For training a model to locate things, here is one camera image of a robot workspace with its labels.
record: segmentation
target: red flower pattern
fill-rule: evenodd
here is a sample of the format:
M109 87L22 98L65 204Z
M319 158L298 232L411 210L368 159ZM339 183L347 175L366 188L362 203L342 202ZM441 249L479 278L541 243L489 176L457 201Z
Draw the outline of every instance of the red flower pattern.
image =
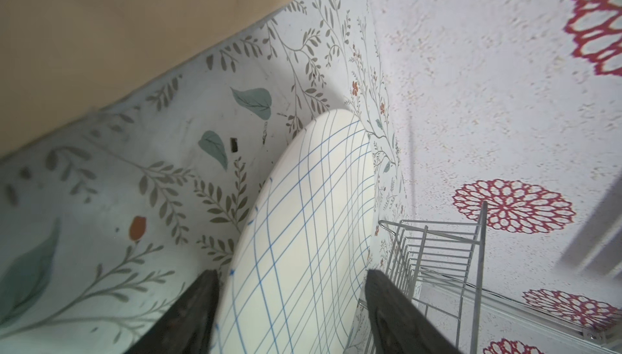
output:
M532 307L597 331L606 330L622 317L622 310L609 303L562 291L532 289L524 292L523 298Z
M572 222L575 212L562 195L522 181L478 180L456 190L454 205L465 217L477 220L488 202L488 226L510 233L549 233Z
M573 1L564 27L577 44L572 55L594 63L596 75L622 76L622 0Z
M537 347L527 346L517 340L502 338L499 342L490 342L490 346L482 350L484 354L544 354Z

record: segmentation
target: green leaf pattern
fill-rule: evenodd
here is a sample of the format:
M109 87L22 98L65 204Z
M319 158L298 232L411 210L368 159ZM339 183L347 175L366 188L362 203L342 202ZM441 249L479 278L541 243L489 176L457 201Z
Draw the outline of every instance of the green leaf pattern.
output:
M43 327L52 337L57 326L75 325L77 334L106 342L100 351L121 353L170 307L194 269L226 277L273 164L333 105L362 120L379 175L375 209L400 218L407 200L399 143L367 11L365 0L292 0L6 158L3 225L17 231L35 214L48 219L37 219L44 240L0 272L0 351L10 337L28 340ZM128 237L136 216L146 221L137 243ZM54 218L62 218L62 233ZM88 275L72 265L80 255L66 257L85 247ZM52 285L65 281L60 300Z

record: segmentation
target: wire rack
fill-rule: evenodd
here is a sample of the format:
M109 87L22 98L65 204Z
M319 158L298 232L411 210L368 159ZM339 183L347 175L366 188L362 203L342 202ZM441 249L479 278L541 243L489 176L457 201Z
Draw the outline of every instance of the wire rack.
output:
M477 352L487 214L488 205L484 202L480 207L477 222L378 221L381 228L393 235L393 246L385 274L405 296L423 307L426 318L431 308L456 320L456 347L460 343L465 291L467 287L474 290L470 354ZM473 263L476 249L477 260ZM472 266L476 267L477 272L471 271ZM470 273L475 273L474 283L467 282ZM414 296L416 287L424 283L430 284L430 288L445 289L459 295L457 309L442 309L416 299ZM360 304L366 308L364 301L361 300ZM365 354L375 352L372 340L370 333Z

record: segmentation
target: wall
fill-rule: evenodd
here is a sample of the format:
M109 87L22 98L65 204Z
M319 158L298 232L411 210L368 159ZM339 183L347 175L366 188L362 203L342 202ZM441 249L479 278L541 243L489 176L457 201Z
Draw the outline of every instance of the wall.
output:
M454 315L458 313L458 296L428 284L424 284L420 300ZM421 312L425 312L424 305L419 304L418 308ZM456 319L432 308L428 309L427 317L449 342L455 342ZM463 303L458 345L463 353L468 353L470 350L472 318L473 301L467 299ZM476 353L483 354L609 353L609 351L587 341L571 338L533 324L530 320L508 315L499 309L486 305L486 301L481 307L479 316L477 347Z
M560 260L584 226L593 250L622 245L619 199L601 204L622 172L622 0L370 1L417 217L490 201L487 289L616 319L622 266Z
M367 0L295 0L3 159L0 352L122 353L200 272L225 280L274 164L327 109L370 136L374 220L404 215L376 50Z

